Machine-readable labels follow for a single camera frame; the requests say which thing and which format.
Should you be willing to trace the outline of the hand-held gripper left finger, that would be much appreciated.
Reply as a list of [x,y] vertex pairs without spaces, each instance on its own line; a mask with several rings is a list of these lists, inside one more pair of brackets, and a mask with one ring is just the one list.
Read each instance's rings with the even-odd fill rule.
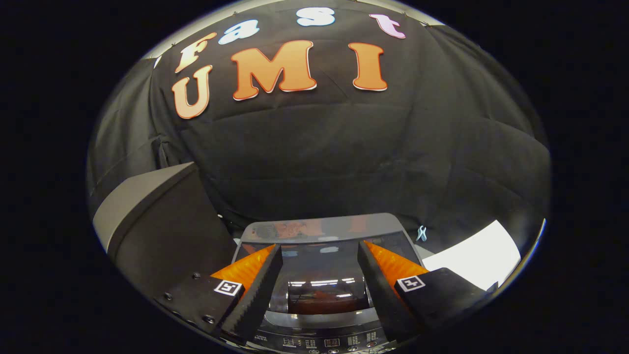
[[214,340],[252,341],[283,266],[272,244],[212,275],[194,273],[155,297],[160,308]]

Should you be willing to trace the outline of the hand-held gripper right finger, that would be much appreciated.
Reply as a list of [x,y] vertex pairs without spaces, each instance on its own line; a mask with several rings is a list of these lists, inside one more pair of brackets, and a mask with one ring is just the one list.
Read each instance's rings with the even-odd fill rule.
[[358,262],[389,341],[404,343],[449,327],[492,293],[447,267],[429,271],[366,240],[359,242]]

